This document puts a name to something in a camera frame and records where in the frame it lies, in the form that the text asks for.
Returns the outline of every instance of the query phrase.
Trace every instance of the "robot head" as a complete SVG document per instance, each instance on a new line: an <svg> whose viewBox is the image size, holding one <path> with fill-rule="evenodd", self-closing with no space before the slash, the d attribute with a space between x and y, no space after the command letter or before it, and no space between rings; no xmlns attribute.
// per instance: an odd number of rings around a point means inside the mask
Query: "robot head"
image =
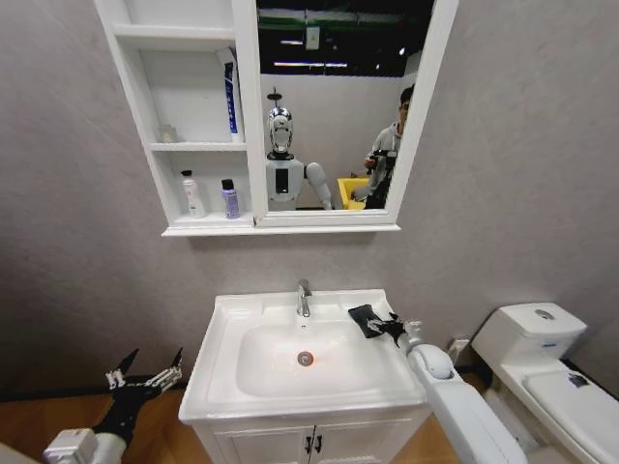
<svg viewBox="0 0 619 464"><path fill-rule="evenodd" d="M269 135L275 153L287 153L292 143L292 114L276 106L269 111Z"/></svg>

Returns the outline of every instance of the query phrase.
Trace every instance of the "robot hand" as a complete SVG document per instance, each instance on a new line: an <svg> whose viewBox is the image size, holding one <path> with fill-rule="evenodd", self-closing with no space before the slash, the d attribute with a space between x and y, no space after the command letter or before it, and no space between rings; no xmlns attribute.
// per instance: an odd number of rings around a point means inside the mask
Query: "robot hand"
<svg viewBox="0 0 619 464"><path fill-rule="evenodd" d="M92 429L63 430L44 451L49 464L120 464L133 438L140 408L172 387L181 377L181 348L172 365L157 375L130 376L137 351L126 356L118 367L105 374L114 403L103 420Z"/></svg>

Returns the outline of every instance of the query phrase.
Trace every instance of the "ceiling light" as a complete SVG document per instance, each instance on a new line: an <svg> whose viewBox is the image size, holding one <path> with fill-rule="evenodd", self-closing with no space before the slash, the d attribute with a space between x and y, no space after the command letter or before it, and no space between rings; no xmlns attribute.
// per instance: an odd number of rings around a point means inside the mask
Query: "ceiling light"
<svg viewBox="0 0 619 464"><path fill-rule="evenodd" d="M289 68L300 68L303 66L307 66L307 67L324 67L325 64L324 63L285 63L285 62L281 62L281 61L276 61L275 63L273 63L275 66L284 66L284 67L289 67Z"/></svg>
<svg viewBox="0 0 619 464"><path fill-rule="evenodd" d="M275 66L288 67L288 68L348 68L348 63L304 63L304 62L282 62L276 61L273 63Z"/></svg>

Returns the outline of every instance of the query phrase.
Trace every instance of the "white bottle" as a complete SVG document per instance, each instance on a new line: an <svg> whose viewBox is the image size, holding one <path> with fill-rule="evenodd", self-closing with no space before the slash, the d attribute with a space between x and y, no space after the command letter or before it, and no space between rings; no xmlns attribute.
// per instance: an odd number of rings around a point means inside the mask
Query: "white bottle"
<svg viewBox="0 0 619 464"><path fill-rule="evenodd" d="M192 179L192 172L187 170L182 171L181 174L183 175L183 189L185 189L185 195L187 196L190 216L196 219L204 218L206 216L206 211L200 199L200 191L197 188L197 183Z"/></svg>

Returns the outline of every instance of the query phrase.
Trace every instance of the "toilet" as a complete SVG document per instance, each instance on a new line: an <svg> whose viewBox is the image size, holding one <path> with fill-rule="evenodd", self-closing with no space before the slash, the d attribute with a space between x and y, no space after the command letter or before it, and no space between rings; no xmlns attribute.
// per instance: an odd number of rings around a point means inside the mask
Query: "toilet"
<svg viewBox="0 0 619 464"><path fill-rule="evenodd" d="M619 403L561 362L586 327L556 304L515 304L473 339L494 374L486 401L531 464L619 464Z"/></svg>

